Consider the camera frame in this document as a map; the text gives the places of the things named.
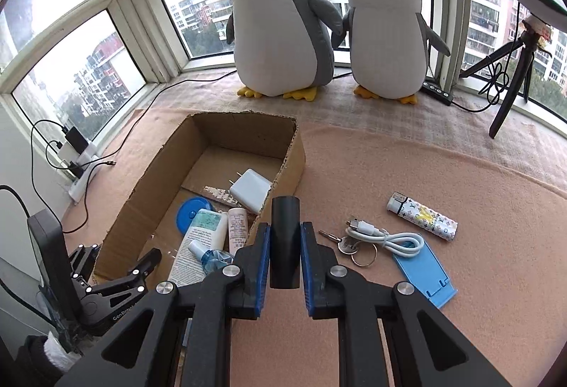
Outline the blue phone stand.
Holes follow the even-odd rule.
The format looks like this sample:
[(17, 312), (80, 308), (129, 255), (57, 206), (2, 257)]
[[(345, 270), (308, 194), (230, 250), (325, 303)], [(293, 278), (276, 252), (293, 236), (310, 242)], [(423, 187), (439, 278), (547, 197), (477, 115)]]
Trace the blue phone stand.
[(395, 255), (405, 278), (438, 309), (456, 295), (456, 289), (427, 242), (413, 257)]

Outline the silver key with ring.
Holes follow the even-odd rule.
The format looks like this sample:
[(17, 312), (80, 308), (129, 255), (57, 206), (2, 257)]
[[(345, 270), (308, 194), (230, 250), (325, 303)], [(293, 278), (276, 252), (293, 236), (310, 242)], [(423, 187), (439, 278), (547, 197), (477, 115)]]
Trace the silver key with ring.
[[(368, 268), (377, 260), (378, 248), (374, 244), (358, 241), (348, 235), (339, 237), (322, 230), (320, 230), (318, 234), (334, 243), (339, 253), (348, 257), (356, 267)], [(370, 253), (367, 259), (365, 259), (363, 251), (365, 247), (369, 248)]]

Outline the black cylindrical bottle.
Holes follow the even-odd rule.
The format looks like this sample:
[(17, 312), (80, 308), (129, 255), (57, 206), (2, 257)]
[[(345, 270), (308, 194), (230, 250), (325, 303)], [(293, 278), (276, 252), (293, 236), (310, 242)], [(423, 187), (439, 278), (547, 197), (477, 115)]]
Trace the black cylindrical bottle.
[(300, 286), (300, 200), (280, 196), (272, 200), (270, 224), (270, 286), (290, 290)]

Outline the white lotion tube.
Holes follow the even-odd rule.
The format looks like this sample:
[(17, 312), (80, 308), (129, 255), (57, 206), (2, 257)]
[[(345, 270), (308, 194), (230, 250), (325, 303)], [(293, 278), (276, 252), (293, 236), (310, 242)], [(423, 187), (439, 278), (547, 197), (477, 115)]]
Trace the white lotion tube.
[(185, 233), (168, 280), (178, 287), (195, 284), (206, 277), (203, 257), (224, 249), (228, 214), (200, 209)]

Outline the blue round tape measure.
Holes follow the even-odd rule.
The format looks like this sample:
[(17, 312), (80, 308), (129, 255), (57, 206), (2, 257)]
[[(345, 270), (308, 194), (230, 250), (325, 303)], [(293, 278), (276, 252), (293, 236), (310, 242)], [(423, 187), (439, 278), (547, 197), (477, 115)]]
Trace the blue round tape measure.
[(201, 209), (214, 211), (212, 203), (201, 196), (195, 196), (182, 202), (176, 215), (176, 226), (180, 234), (185, 235), (196, 214)]

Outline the pink cosmetic tube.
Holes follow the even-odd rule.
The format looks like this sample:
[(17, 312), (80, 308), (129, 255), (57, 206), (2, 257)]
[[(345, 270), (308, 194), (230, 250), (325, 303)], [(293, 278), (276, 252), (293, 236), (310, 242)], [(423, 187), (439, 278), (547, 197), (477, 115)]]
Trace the pink cosmetic tube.
[(246, 245), (248, 239), (248, 212), (245, 208), (231, 208), (228, 217), (229, 252), (234, 256)]

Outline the patterned white lighter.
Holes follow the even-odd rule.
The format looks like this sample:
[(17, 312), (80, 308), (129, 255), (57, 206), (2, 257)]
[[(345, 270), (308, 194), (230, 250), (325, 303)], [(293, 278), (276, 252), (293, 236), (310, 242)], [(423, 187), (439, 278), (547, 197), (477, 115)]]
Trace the patterned white lighter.
[(421, 204), (402, 193), (394, 192), (386, 208), (409, 223), (444, 239), (453, 241), (457, 227), (455, 220)]

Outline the white power strip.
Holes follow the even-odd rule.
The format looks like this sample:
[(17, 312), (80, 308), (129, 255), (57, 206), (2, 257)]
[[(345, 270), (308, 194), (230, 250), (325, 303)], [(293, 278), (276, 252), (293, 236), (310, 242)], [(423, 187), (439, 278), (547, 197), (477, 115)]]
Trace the white power strip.
[(58, 157), (63, 163), (63, 168), (68, 170), (74, 177), (70, 185), (68, 195), (74, 204), (78, 204), (86, 191), (86, 180), (90, 169), (98, 162), (98, 149), (93, 142), (88, 141), (88, 146), (79, 154), (74, 147), (66, 141), (62, 149), (58, 150)]

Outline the white power adapter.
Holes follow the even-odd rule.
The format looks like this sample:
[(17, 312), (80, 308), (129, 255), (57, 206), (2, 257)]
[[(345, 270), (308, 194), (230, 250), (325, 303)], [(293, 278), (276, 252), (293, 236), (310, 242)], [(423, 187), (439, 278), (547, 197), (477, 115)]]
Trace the white power adapter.
[(259, 214), (270, 188), (271, 181), (249, 168), (231, 183), (229, 193), (242, 207)]

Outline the black charger plug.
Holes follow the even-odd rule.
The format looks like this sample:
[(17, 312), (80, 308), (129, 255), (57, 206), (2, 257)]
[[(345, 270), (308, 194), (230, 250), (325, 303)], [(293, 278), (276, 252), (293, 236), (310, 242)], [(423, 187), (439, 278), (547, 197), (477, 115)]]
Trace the black charger plug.
[(66, 141), (72, 146), (72, 148), (81, 155), (86, 148), (88, 148), (89, 140), (84, 137), (84, 135), (75, 127), (70, 129), (64, 129), (64, 135)]

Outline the brown cardboard box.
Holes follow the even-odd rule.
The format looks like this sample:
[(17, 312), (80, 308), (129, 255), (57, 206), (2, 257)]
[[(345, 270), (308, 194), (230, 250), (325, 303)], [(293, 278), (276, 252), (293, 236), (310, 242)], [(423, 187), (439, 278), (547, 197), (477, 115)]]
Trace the brown cardboard box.
[(101, 250), (96, 280), (124, 277), (153, 248), (162, 261), (152, 284), (167, 278), (182, 243), (175, 218), (195, 195), (228, 208), (229, 186), (253, 169), (270, 181), (269, 198), (295, 192), (305, 167), (296, 121), (259, 112), (150, 112), (115, 165), (90, 188), (88, 232)]

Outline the small plush penguin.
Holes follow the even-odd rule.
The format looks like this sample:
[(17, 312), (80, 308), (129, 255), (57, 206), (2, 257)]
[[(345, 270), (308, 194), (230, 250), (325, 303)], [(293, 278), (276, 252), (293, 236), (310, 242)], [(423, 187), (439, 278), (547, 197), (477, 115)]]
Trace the small plush penguin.
[(349, 0), (342, 23), (332, 47), (349, 41), (354, 94), (364, 99), (416, 104), (429, 66), (428, 47), (451, 55), (426, 23), (422, 0)]

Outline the black tripod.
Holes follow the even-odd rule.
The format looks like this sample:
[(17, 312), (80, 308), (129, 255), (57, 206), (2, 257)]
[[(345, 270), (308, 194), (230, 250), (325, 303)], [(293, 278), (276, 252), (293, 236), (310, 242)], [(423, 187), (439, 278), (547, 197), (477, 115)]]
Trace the black tripod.
[(487, 105), (477, 110), (467, 109), (464, 106), (459, 106), (459, 109), (480, 113), (499, 105), (498, 112), (489, 127), (488, 133), (492, 139), (495, 139), (504, 124), (522, 86), (526, 86), (524, 99), (528, 100), (535, 53), (539, 49), (539, 41), (550, 33), (549, 25), (536, 16), (528, 16), (522, 24), (524, 31), (520, 36), (459, 72), (459, 80), (461, 80), (469, 77), (479, 79), (482, 70), (489, 71), (486, 84), (478, 91), (480, 96), (486, 98)]

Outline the large plush penguin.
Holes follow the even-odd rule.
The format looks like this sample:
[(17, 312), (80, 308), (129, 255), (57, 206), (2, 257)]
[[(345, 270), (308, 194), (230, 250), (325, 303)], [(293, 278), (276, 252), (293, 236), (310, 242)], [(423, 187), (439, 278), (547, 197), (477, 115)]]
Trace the large plush penguin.
[(226, 37), (246, 98), (311, 102), (332, 81), (331, 37), (342, 17), (328, 0), (232, 0)]

